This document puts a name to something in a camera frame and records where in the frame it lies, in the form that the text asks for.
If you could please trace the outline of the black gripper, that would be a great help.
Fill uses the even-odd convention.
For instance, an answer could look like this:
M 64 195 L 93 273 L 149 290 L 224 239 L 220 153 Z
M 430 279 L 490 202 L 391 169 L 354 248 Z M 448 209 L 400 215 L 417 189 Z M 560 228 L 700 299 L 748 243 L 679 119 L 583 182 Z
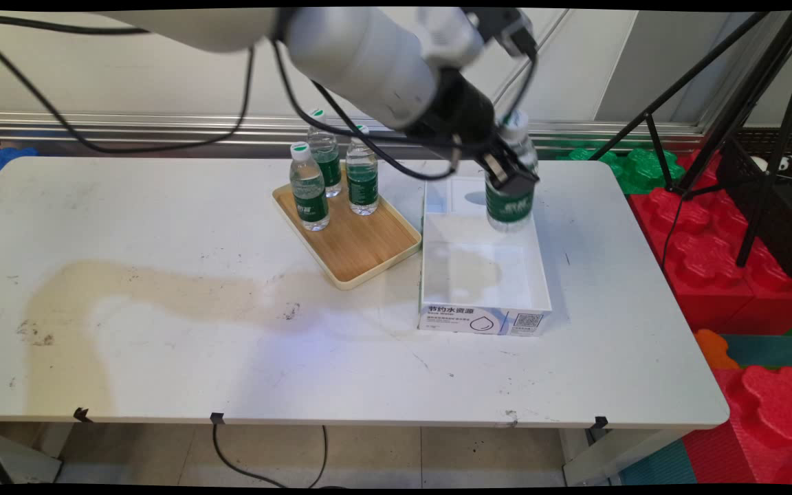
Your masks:
M 438 87 L 430 106 L 405 129 L 405 136 L 431 150 L 485 150 L 496 132 L 494 108 L 488 97 L 468 82 L 458 69 L 438 70 Z M 481 156 L 486 182 L 496 193 L 522 197 L 540 181 L 522 161 L 522 141 L 497 135 L 494 154 Z

